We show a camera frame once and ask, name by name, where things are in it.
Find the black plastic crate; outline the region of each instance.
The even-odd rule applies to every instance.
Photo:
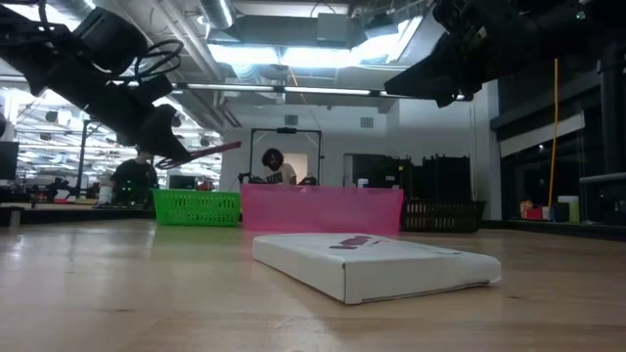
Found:
[[[484,209],[484,201],[405,200],[402,209],[402,230],[474,233],[480,229]]]

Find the pink plastic bin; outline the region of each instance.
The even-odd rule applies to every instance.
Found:
[[[244,185],[244,228],[278,233],[396,235],[400,190]]]

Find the white box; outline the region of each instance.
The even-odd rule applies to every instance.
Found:
[[[362,234],[257,237],[252,257],[346,304],[488,286],[501,275],[487,255]]]

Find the green basket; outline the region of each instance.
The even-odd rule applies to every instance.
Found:
[[[163,225],[233,227],[239,224],[238,193],[153,190],[156,220]]]

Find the wooden tabletop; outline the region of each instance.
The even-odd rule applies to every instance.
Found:
[[[128,220],[0,230],[0,351],[626,351],[626,243],[405,235],[503,281],[344,306],[250,259],[239,229]]]

